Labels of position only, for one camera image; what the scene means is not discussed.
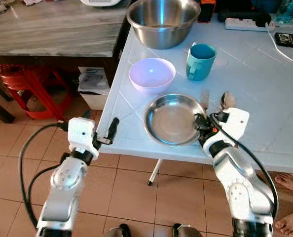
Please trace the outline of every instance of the marble countertop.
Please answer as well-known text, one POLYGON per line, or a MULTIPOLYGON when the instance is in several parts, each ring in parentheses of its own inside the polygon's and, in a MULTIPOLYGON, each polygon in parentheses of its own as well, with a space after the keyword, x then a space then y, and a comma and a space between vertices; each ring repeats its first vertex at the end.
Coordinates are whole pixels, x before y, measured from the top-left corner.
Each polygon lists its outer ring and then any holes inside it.
MULTIPOLYGON (((293 33, 292 30, 277 31, 293 33)), ((293 58, 293 48, 279 48, 293 58)), ((216 16, 209 24, 195 22, 180 45, 166 50, 145 47, 131 27, 97 132, 106 136, 114 117, 120 123, 113 144, 102 145, 100 152, 212 162, 198 142, 169 147, 153 141, 146 132, 146 108, 160 95, 141 94, 128 74, 134 63, 150 57, 169 60, 176 68, 176 76, 163 94, 187 94, 200 101, 201 90, 209 89, 208 113, 213 113, 220 111, 222 94, 232 92, 237 107, 250 113, 240 141, 268 170, 293 173, 293 62, 276 51, 267 32, 226 30, 216 16), (185 74, 187 51, 193 42, 209 43, 217 50, 212 70, 204 81, 189 81, 185 74)))
POLYGON ((112 57, 130 0, 90 7, 79 0, 19 0, 0 15, 0 56, 112 57))

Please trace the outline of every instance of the metal mixing bowl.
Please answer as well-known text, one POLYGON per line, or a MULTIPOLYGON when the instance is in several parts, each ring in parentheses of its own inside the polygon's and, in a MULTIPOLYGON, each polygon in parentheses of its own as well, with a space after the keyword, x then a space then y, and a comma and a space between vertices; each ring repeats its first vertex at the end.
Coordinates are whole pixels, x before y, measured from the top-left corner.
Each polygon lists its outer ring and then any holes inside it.
POLYGON ((145 128, 157 142, 168 146, 183 146, 198 140, 195 114, 205 112, 192 97, 168 94, 149 104, 145 114, 145 128))
POLYGON ((127 20, 141 43, 166 49, 186 38, 199 13, 194 0, 138 0, 128 8, 127 20))

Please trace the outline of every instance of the white box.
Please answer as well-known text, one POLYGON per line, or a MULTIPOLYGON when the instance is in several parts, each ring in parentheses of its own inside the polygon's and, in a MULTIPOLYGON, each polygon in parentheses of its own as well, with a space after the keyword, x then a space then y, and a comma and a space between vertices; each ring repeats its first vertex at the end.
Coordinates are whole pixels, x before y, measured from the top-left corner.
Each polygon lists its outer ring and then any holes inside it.
POLYGON ((92 110, 103 110, 108 97, 107 95, 90 94, 81 94, 81 96, 92 110))

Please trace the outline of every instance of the red stool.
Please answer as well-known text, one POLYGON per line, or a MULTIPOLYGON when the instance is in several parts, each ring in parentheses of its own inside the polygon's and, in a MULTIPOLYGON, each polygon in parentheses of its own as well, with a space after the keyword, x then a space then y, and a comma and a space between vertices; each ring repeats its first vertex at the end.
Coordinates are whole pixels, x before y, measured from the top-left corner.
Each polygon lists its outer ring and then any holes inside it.
POLYGON ((0 65, 0 78, 29 117, 33 119, 54 117, 56 120, 64 120, 63 112, 71 103, 71 91, 60 75, 50 67, 0 65), (59 105, 53 101, 46 90, 47 87, 55 85, 63 86, 68 92, 59 105), (17 93, 18 90, 24 90, 24 93, 20 96, 17 93), (35 95, 47 108, 46 111, 32 112, 29 110, 27 102, 32 95, 35 95))

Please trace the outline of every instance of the metal plate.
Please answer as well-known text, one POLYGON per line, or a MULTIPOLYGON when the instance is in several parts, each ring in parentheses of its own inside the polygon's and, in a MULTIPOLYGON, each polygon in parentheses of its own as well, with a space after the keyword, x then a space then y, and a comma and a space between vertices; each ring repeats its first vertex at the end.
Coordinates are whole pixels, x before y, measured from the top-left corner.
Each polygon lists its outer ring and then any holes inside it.
POLYGON ((153 101, 146 109, 145 127, 155 141, 168 146, 183 146, 196 141, 194 115, 205 112, 192 97, 168 94, 153 101))

